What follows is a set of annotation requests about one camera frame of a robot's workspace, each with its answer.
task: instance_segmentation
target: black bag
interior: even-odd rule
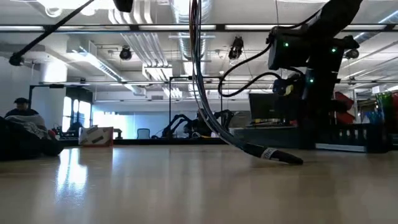
[[[42,154],[57,156],[63,150],[53,138],[40,139],[25,130],[23,125],[13,123],[0,117],[0,161],[16,159],[35,159]]]

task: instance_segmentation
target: camera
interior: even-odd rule
[[[133,0],[113,0],[116,9],[121,12],[131,12]]]
[[[230,60],[238,59],[242,54],[243,39],[242,37],[235,37],[232,43],[231,50],[229,51],[228,57]]]
[[[121,60],[130,60],[132,57],[132,53],[130,51],[129,46],[123,46],[122,51],[119,54]]]

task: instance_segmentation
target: cardboard box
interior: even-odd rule
[[[81,128],[79,135],[79,145],[81,146],[112,146],[113,127]]]

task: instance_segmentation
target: black cable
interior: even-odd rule
[[[298,28],[304,24],[306,24],[308,21],[310,21],[311,19],[313,19],[318,13],[320,12],[320,10],[318,10],[316,13],[314,13],[312,16],[308,17],[307,19],[305,19],[304,21],[302,21],[299,24],[293,25],[293,26],[288,26],[288,27],[284,27],[284,26],[277,26],[278,29],[295,29]],[[247,58],[246,60],[243,60],[242,62],[239,62],[238,64],[236,64],[235,66],[231,67],[230,69],[228,69],[228,71],[226,71],[224,73],[224,75],[221,77],[220,82],[218,83],[218,93],[223,96],[223,97],[231,97],[231,96],[235,96],[239,93],[241,93],[243,90],[247,89],[249,86],[251,86],[255,81],[257,81],[258,79],[260,79],[261,77],[266,76],[265,74],[267,73],[263,73],[258,75],[256,78],[254,78],[253,80],[251,80],[248,84],[244,85],[242,88],[240,88],[238,91],[231,93],[231,94],[224,94],[221,90],[221,87],[223,86],[223,81],[225,80],[225,78],[235,69],[238,68],[239,66],[248,63],[258,57],[260,57],[261,55],[264,55],[265,53],[267,53],[267,51],[271,48],[271,44],[269,44],[262,52],[256,54],[255,56],[252,56],[250,58]],[[302,72],[300,70],[297,70],[295,68],[289,68],[289,70],[295,71],[295,72],[299,72],[302,74]],[[267,75],[273,75],[275,76],[276,73],[270,72],[267,73]]]
[[[245,89],[249,88],[249,86],[251,86],[253,83],[255,83],[258,79],[264,77],[264,76],[268,76],[271,75],[273,77],[276,77],[277,79],[281,79],[280,75],[274,73],[274,72],[265,72],[263,74],[260,74],[258,76],[256,76],[255,78],[253,78],[250,82],[248,82],[246,85],[244,85],[242,88],[240,88],[239,90],[230,93],[230,94],[223,94],[224,97],[231,97],[231,96],[236,96],[238,94],[240,94],[242,91],[244,91]]]
[[[197,83],[199,96],[201,99],[202,110],[199,110],[201,116],[207,116],[208,119],[205,119],[206,124],[209,128],[216,133],[222,140],[227,142],[228,144],[234,145],[240,148],[242,151],[258,157],[262,159],[270,159],[275,161],[286,162],[288,164],[303,164],[303,160],[290,155],[286,152],[279,151],[277,149],[268,148],[264,146],[258,146],[254,144],[249,144],[244,141],[239,140],[234,137],[231,133],[225,130],[222,125],[217,121],[214,114],[211,111],[211,108],[208,104],[208,99],[206,96],[205,84],[203,81],[203,75],[201,74],[200,67],[200,22],[201,22],[201,0],[198,0],[197,8],[194,8],[194,4],[192,4],[192,15],[190,16],[190,37],[191,37],[191,50],[192,50],[192,63],[196,68],[196,71],[193,69],[192,73],[192,82],[193,86],[195,86],[195,81]],[[195,99],[199,106],[199,101],[197,99],[196,94]]]
[[[256,54],[255,56],[249,57],[246,60],[243,60],[242,62],[237,63],[236,65],[234,65],[232,68],[228,69],[228,71],[226,71],[224,73],[224,75],[220,78],[220,82],[218,83],[218,93],[223,96],[223,97],[229,97],[228,94],[223,94],[223,92],[221,91],[221,87],[223,86],[223,81],[225,80],[225,78],[235,69],[238,68],[239,66],[248,63],[258,57],[260,57],[261,55],[264,55],[265,53],[267,53],[267,51],[271,48],[271,44],[269,44],[262,52]]]

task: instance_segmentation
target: computer monitor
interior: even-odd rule
[[[279,119],[275,111],[275,102],[278,95],[272,93],[250,93],[251,119]]]

